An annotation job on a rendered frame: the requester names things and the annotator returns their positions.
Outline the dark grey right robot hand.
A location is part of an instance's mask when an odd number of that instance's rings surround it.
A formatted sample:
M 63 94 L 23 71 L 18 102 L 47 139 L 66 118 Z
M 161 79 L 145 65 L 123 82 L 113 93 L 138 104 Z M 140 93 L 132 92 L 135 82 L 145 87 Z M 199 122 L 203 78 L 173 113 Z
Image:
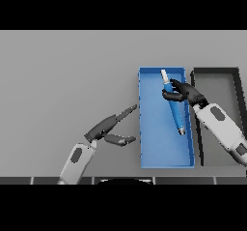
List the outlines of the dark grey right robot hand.
M 162 97 L 167 101 L 188 101 L 191 106 L 196 104 L 203 109 L 208 105 L 206 97 L 201 94 L 194 86 L 182 83 L 173 78 L 170 79 L 173 91 L 162 91 Z

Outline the blue bin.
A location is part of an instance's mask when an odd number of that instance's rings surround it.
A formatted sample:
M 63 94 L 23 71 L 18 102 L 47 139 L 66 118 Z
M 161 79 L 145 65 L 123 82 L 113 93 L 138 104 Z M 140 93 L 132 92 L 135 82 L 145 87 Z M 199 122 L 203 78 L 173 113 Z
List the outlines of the blue bin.
M 195 165 L 189 104 L 179 102 L 178 109 L 185 134 L 180 135 L 169 103 L 162 97 L 164 69 L 169 78 L 185 82 L 184 67 L 140 67 L 139 132 L 141 167 L 193 168 Z

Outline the blue pipe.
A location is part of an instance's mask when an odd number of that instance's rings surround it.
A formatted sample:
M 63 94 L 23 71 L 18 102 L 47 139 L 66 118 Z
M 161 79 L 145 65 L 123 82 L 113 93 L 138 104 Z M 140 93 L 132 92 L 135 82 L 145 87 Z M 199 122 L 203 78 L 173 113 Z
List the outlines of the blue pipe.
M 168 78 L 168 74 L 164 69 L 160 71 L 160 74 L 163 79 L 162 96 L 166 101 L 169 102 L 178 133 L 180 135 L 185 135 L 185 125 L 181 119 L 180 111 L 178 109 L 178 103 L 176 101 L 173 101 L 170 97 L 170 95 L 173 94 L 174 91 L 170 79 Z

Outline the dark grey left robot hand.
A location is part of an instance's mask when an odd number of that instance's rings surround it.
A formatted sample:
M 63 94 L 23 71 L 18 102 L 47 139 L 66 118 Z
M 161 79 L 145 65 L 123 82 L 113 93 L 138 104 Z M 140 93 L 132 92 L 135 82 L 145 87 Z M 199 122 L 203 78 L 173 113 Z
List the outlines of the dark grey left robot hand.
M 135 136 L 120 136 L 116 134 L 110 134 L 110 131 L 127 115 L 132 113 L 137 108 L 137 105 L 133 105 L 126 110 L 124 110 L 120 115 L 112 115 L 91 128 L 86 134 L 85 138 L 92 143 L 94 140 L 104 139 L 107 143 L 125 146 L 129 143 L 132 143 L 136 140 Z

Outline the dark grey bin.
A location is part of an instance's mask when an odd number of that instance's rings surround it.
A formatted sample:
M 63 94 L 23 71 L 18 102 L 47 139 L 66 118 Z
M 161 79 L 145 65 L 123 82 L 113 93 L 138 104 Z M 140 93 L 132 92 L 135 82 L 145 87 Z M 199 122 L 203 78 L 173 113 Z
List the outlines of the dark grey bin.
M 239 68 L 195 68 L 191 72 L 191 84 L 203 94 L 209 103 L 217 103 L 247 138 L 247 99 L 244 98 Z M 204 167 L 242 166 L 220 145 L 197 116 L 200 163 Z

